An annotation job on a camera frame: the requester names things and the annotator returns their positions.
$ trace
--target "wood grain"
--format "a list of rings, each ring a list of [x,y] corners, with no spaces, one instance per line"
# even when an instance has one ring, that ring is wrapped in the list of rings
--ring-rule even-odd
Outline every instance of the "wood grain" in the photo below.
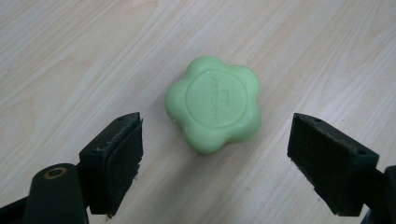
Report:
[[[91,223],[360,223],[336,217],[286,155],[292,114],[328,121],[396,164],[391,0],[0,2],[0,206],[34,174],[140,111],[145,155],[117,215]],[[194,153],[166,90],[196,57],[258,74],[263,126]]]

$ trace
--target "wooden table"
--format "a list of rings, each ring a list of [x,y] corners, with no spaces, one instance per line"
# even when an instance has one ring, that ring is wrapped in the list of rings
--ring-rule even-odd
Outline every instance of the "wooden table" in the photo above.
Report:
[[[254,70],[263,125],[202,156],[164,95],[196,57]],[[396,164],[396,3],[0,2],[0,206],[34,174],[139,111],[144,150],[115,217],[91,223],[360,223],[334,216],[287,157],[292,115],[326,120]]]

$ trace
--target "soap bar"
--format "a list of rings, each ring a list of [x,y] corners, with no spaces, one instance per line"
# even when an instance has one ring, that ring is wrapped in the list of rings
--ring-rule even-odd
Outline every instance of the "soap bar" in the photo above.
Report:
[[[189,145],[207,154],[228,142],[245,141],[260,129],[259,90],[260,81],[250,69],[204,56],[192,61],[186,76],[169,89],[165,108]]]

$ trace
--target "black rubber pad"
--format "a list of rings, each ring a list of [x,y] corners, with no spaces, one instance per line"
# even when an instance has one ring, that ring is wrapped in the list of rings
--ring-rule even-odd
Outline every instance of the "black rubber pad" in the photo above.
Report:
[[[360,214],[362,176],[378,154],[321,119],[294,114],[288,156],[336,215]]]
[[[143,156],[139,113],[119,117],[79,153],[86,203],[93,214],[117,213]]]

